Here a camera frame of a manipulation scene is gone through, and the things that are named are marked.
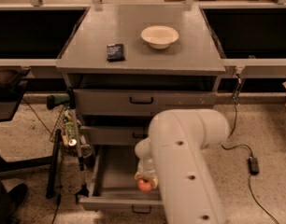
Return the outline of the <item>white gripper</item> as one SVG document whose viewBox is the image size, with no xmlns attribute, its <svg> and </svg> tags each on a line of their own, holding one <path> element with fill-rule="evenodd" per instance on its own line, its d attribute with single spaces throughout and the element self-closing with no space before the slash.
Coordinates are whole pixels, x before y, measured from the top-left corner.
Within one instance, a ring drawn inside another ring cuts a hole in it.
<svg viewBox="0 0 286 224">
<path fill-rule="evenodd" d="M 135 181 L 140 178 L 151 179 L 151 184 L 154 189 L 158 187 L 159 180 L 156 176 L 154 162 L 152 158 L 141 159 L 137 166 L 137 172 L 135 174 Z"/>
</svg>

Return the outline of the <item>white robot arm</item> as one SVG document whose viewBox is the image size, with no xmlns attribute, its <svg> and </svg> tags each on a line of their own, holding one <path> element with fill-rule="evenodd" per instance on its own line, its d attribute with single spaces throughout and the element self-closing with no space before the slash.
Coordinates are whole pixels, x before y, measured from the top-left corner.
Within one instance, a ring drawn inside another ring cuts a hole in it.
<svg viewBox="0 0 286 224">
<path fill-rule="evenodd" d="M 173 109 L 157 114 L 148 137 L 136 144 L 135 179 L 160 191 L 168 224 L 225 224 L 227 217 L 203 157 L 225 141 L 227 119 L 213 109 Z"/>
</svg>

